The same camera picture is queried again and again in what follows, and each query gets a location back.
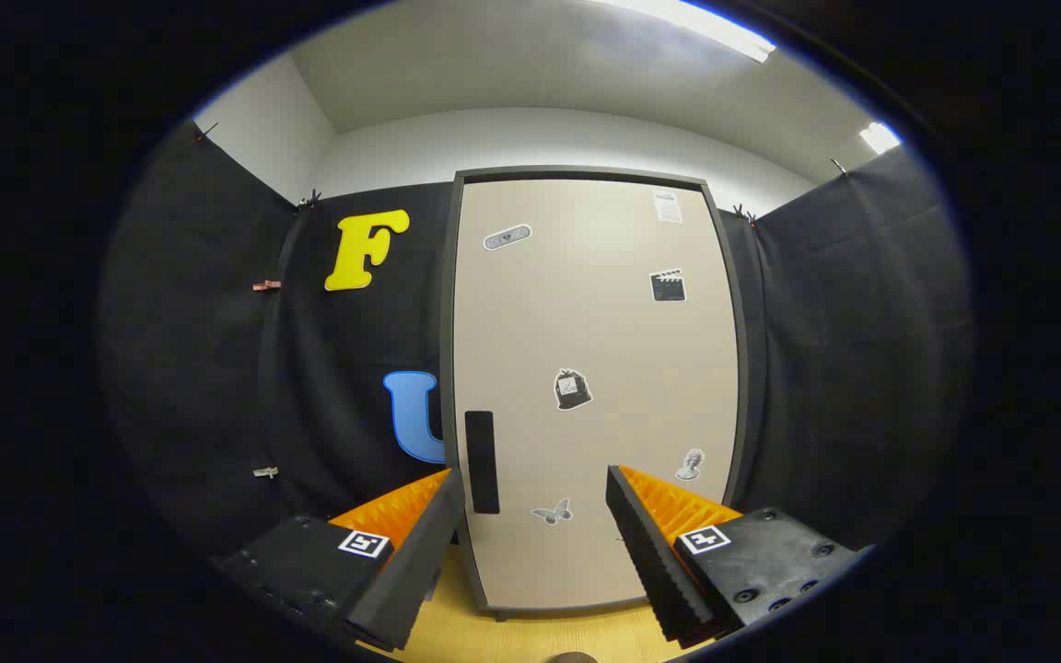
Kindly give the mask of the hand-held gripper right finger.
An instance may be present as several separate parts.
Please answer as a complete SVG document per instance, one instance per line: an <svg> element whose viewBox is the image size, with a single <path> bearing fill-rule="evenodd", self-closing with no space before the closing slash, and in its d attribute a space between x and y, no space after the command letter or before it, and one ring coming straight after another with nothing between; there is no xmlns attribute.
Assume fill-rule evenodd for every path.
<svg viewBox="0 0 1061 663"><path fill-rule="evenodd" d="M624 465L606 504L666 639L682 649L748 633L867 557L773 507L741 513Z"/></svg>

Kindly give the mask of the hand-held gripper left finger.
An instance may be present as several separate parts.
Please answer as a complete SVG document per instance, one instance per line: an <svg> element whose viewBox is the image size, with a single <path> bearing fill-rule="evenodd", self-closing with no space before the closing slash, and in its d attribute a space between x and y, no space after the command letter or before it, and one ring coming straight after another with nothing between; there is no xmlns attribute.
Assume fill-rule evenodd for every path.
<svg viewBox="0 0 1061 663"><path fill-rule="evenodd" d="M286 518L214 566L314 634L404 649L463 501L460 472L445 469L335 518Z"/></svg>

